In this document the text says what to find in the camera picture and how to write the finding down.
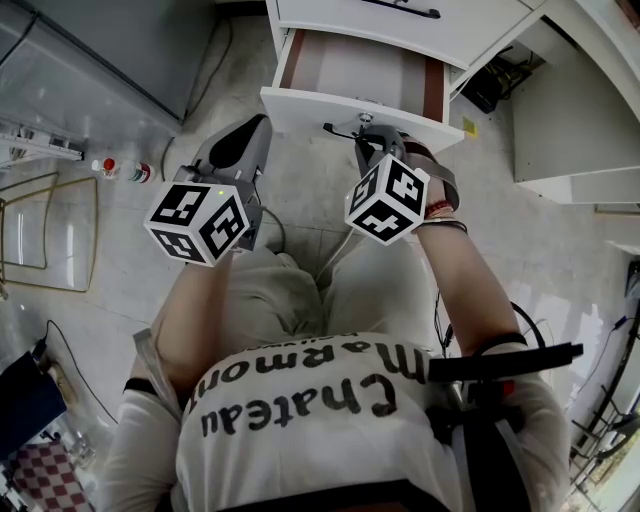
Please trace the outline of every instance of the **bracelet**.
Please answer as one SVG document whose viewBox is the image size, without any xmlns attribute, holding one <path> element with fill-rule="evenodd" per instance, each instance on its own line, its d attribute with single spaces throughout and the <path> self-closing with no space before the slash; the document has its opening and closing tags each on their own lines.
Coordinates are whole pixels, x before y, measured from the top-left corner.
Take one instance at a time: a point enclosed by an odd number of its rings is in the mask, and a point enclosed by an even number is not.
<svg viewBox="0 0 640 512">
<path fill-rule="evenodd" d="M 464 231 L 467 234 L 469 233 L 467 226 L 464 223 L 460 222 L 459 220 L 455 220 L 455 219 L 439 218 L 439 219 L 425 220 L 422 224 L 420 224 L 420 226 L 418 226 L 418 228 L 423 228 L 425 226 L 445 226 L 448 228 L 459 229 L 460 231 Z"/>
<path fill-rule="evenodd" d="M 444 210 L 446 208 L 450 208 L 451 212 L 453 212 L 453 206 L 451 206 L 451 203 L 449 201 L 445 200 L 445 201 L 438 201 L 437 203 L 433 203 L 431 206 L 427 207 L 427 215 L 425 216 L 425 219 L 428 219 L 439 210 Z"/>
</svg>

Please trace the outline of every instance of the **drawer handle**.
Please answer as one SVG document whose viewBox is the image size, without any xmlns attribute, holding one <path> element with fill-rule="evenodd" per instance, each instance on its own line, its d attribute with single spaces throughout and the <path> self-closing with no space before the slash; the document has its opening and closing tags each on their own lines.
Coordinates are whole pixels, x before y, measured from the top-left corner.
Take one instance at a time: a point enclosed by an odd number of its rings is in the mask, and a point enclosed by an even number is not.
<svg viewBox="0 0 640 512">
<path fill-rule="evenodd" d="M 419 11 L 417 9 L 411 9 L 410 7 L 404 7 L 402 5 L 398 5 L 397 3 L 390 4 L 389 2 L 383 2 L 382 0 L 362 0 L 362 1 L 368 2 L 370 4 L 383 5 L 384 7 L 391 7 L 392 9 L 398 9 L 399 11 L 416 14 L 418 16 L 422 16 L 423 18 L 431 18 L 432 20 L 440 19 L 440 11 L 438 9 L 429 9 L 428 11 Z"/>
</svg>

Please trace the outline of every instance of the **wire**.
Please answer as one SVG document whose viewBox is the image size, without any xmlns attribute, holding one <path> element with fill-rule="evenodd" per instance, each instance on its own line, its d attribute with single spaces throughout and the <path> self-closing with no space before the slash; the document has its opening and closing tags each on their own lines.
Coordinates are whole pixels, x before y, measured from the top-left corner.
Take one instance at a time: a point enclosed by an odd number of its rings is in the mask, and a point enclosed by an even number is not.
<svg viewBox="0 0 640 512">
<path fill-rule="evenodd" d="M 449 103 L 451 103 L 453 100 L 455 100 L 458 96 L 460 96 L 460 93 L 462 92 L 462 89 L 464 89 L 467 84 L 469 83 L 469 80 L 471 80 L 471 77 L 467 78 L 464 83 L 460 86 L 460 88 L 453 94 L 452 97 L 449 98 Z"/>
<path fill-rule="evenodd" d="M 255 179 L 253 180 L 253 190 L 256 193 L 256 199 L 258 200 L 258 204 L 260 206 L 262 206 L 262 199 L 260 199 L 260 194 L 258 194 L 258 187 L 256 187 Z"/>
<path fill-rule="evenodd" d="M 167 181 L 167 178 L 164 175 L 164 161 L 167 158 L 169 147 L 171 146 L 174 140 L 175 140 L 175 137 L 171 137 L 169 139 L 169 142 L 167 142 L 167 145 L 164 147 L 164 151 L 162 152 L 162 158 L 160 158 L 160 176 L 162 177 L 162 181 Z"/>
<path fill-rule="evenodd" d="M 109 418 L 111 418 L 113 420 L 113 422 L 117 425 L 118 421 L 112 416 L 112 414 L 109 412 L 109 410 L 104 406 L 104 404 L 100 401 L 100 399 L 96 396 L 96 394 L 93 392 L 93 389 L 91 389 L 91 386 L 89 386 L 89 383 L 87 382 L 87 379 L 84 378 L 84 375 L 82 375 L 82 372 L 80 371 L 80 368 L 78 367 L 78 363 L 76 362 L 76 358 L 73 355 L 73 352 L 71 351 L 71 347 L 69 346 L 69 343 L 67 342 L 67 338 L 64 337 L 64 334 L 62 333 L 62 330 L 60 329 L 60 327 L 58 327 L 58 324 L 56 324 L 53 320 L 47 320 L 47 332 L 44 335 L 44 339 L 47 338 L 47 336 L 49 335 L 49 324 L 52 324 L 60 333 L 60 336 L 62 337 L 62 341 L 64 341 L 64 344 L 67 346 L 67 350 L 69 351 L 69 355 L 71 356 L 71 360 L 73 361 L 73 365 L 76 367 L 76 371 L 78 372 L 78 375 L 80 375 L 80 378 L 82 379 L 82 382 L 84 382 L 85 386 L 87 386 L 87 389 L 89 390 L 89 393 L 91 393 L 91 395 L 93 395 L 93 398 L 96 399 L 96 402 L 98 402 L 100 404 L 100 407 L 102 407 L 102 409 L 104 409 L 104 412 L 107 413 L 107 415 L 109 416 Z"/>
<path fill-rule="evenodd" d="M 442 338 L 442 325 L 440 324 L 440 315 L 438 314 L 438 305 L 440 304 L 440 289 L 436 294 L 436 307 L 433 310 L 433 327 L 436 330 L 436 336 L 438 337 L 438 343 L 442 348 L 442 357 L 447 358 L 447 343 Z"/>
<path fill-rule="evenodd" d="M 547 320 L 546 318 L 542 318 L 542 319 L 540 319 L 540 320 L 538 320 L 538 321 L 536 322 L 536 326 L 539 326 L 539 325 L 544 324 L 544 323 L 546 323 L 546 324 L 547 324 L 547 328 L 549 329 L 549 334 L 551 335 L 551 341 L 553 341 L 553 346 L 555 347 L 555 345 L 556 345 L 556 339 L 555 339 L 555 337 L 553 336 L 553 331 L 551 330 L 551 326 L 549 325 L 549 320 Z M 523 333 L 522 333 L 522 337 L 524 338 L 524 337 L 525 337 L 527 334 L 529 334 L 532 330 L 533 330 L 533 328 L 532 328 L 532 327 L 529 327 L 525 332 L 523 332 Z"/>
<path fill-rule="evenodd" d="M 262 206 L 262 209 L 265 211 L 265 213 L 268 213 L 271 218 L 273 218 L 273 220 L 276 221 L 276 224 L 280 228 L 280 233 L 282 234 L 282 246 L 277 252 L 285 252 L 285 248 L 287 247 L 287 233 L 284 230 L 284 225 L 282 224 L 282 222 L 280 222 L 280 219 L 276 217 L 275 213 L 269 210 L 269 208 L 267 208 L 266 206 Z"/>
<path fill-rule="evenodd" d="M 633 318 L 627 318 L 621 325 L 614 325 L 611 330 L 609 331 L 609 334 L 607 335 L 607 341 L 604 342 L 604 347 L 602 349 L 602 352 L 600 352 L 600 357 L 598 357 L 598 361 L 596 362 L 596 365 L 593 367 L 593 370 L 591 370 L 591 373 L 589 374 L 589 376 L 587 377 L 587 380 L 584 381 L 584 383 L 582 384 L 582 386 L 580 386 L 580 389 L 578 389 L 578 392 L 576 393 L 576 398 L 574 399 L 573 403 L 575 403 L 578 400 L 578 396 L 580 396 L 580 393 L 582 392 L 582 390 L 586 387 L 586 385 L 589 383 L 589 381 L 591 380 L 591 377 L 593 377 L 593 375 L 596 373 L 596 371 L 598 370 L 598 366 L 600 366 L 600 362 L 602 361 L 602 357 L 604 356 L 604 353 L 607 351 L 607 347 L 609 346 L 609 340 L 611 339 L 611 335 L 617 331 L 618 329 L 620 329 L 624 324 L 626 324 L 629 320 L 633 320 Z"/>
<path fill-rule="evenodd" d="M 335 260 L 338 257 L 338 254 L 340 254 L 342 252 L 342 249 L 344 249 L 346 247 L 347 243 L 351 239 L 351 235 L 353 235 L 353 231 L 354 231 L 353 228 L 351 228 L 349 230 L 349 232 L 344 237 L 342 242 L 340 242 L 340 245 L 338 246 L 338 248 L 335 251 L 333 251 L 333 254 L 329 257 L 327 262 L 322 266 L 322 268 L 320 269 L 320 272 L 318 272 L 316 274 L 316 283 L 320 280 L 320 276 L 322 276 L 322 274 L 324 274 L 325 270 L 327 270 L 329 268 L 329 265 L 331 265 L 333 260 Z"/>
<path fill-rule="evenodd" d="M 200 96 L 196 100 L 196 104 L 193 106 L 191 111 L 185 116 L 185 118 L 184 118 L 184 122 L 185 123 L 189 119 L 191 119 L 191 116 L 193 116 L 195 111 L 200 106 L 200 103 L 202 103 L 202 100 L 204 99 L 204 97 L 205 97 L 205 95 L 207 93 L 207 90 L 209 89 L 209 86 L 211 85 L 211 81 L 213 80 L 213 77 L 216 75 L 216 73 L 220 69 L 220 66 L 222 66 L 222 63 L 224 62 L 224 60 L 227 58 L 227 54 L 229 53 L 229 49 L 231 48 L 231 44 L 233 43 L 233 24 L 231 23 L 231 19 L 229 19 L 229 18 L 225 18 L 225 19 L 227 20 L 227 24 L 229 25 L 229 40 L 227 41 L 227 47 L 224 49 L 224 52 L 222 53 L 222 57 L 220 57 L 220 60 L 218 61 L 218 64 L 216 65 L 215 69 L 211 72 L 211 74 L 209 75 L 209 78 L 207 78 L 207 81 L 206 81 L 204 87 L 202 88 L 202 92 L 200 93 Z"/>
<path fill-rule="evenodd" d="M 13 55 L 13 53 L 18 49 L 18 47 L 23 43 L 23 41 L 27 38 L 27 36 L 29 35 L 29 32 L 31 32 L 31 29 L 33 28 L 33 26 L 36 23 L 36 20 L 38 19 L 38 13 L 34 12 L 31 15 L 31 21 L 29 21 L 29 24 L 26 26 L 26 28 L 22 31 L 22 34 L 20 35 L 20 37 L 18 38 L 18 40 L 15 42 L 15 44 L 9 48 L 9 51 L 7 53 L 5 53 L 2 58 L 0 58 L 0 69 L 2 69 L 2 66 L 4 66 L 4 64 L 9 60 L 9 57 L 11 57 L 11 55 Z"/>
</svg>

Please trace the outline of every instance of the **strap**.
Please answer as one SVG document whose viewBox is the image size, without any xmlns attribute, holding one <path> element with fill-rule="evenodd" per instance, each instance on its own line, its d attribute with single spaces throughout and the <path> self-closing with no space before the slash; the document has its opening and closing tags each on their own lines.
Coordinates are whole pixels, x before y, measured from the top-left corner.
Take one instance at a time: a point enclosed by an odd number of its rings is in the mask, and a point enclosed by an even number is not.
<svg viewBox="0 0 640 512">
<path fill-rule="evenodd" d="M 144 329 L 134 334 L 133 340 L 136 344 L 140 361 L 149 376 L 149 382 L 153 385 L 153 389 L 156 390 L 158 398 L 178 422 L 182 421 L 182 409 L 180 409 L 178 397 L 162 369 L 160 356 L 151 336 L 151 330 Z"/>
<path fill-rule="evenodd" d="M 429 176 L 442 180 L 444 184 L 445 197 L 451 204 L 453 210 L 457 210 L 460 207 L 460 195 L 458 194 L 458 187 L 456 185 L 456 177 L 454 174 L 446 167 L 440 165 L 431 154 L 431 151 L 422 144 L 405 141 L 404 147 L 406 152 L 405 158 L 407 160 L 411 158 L 412 154 L 425 157 L 425 160 L 420 162 L 420 169 L 426 172 Z"/>
<path fill-rule="evenodd" d="M 463 429 L 476 511 L 530 511 L 520 468 L 493 419 L 483 414 L 469 415 Z"/>
</svg>

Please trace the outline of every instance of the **checkered cloth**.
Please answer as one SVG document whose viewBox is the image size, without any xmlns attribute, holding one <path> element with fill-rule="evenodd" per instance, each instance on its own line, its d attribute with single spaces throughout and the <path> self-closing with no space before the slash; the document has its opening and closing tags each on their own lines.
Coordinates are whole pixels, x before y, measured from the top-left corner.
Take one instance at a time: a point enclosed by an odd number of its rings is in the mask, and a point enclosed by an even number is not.
<svg viewBox="0 0 640 512">
<path fill-rule="evenodd" d="M 26 444 L 10 459 L 14 482 L 43 510 L 92 512 L 61 441 Z"/>
</svg>

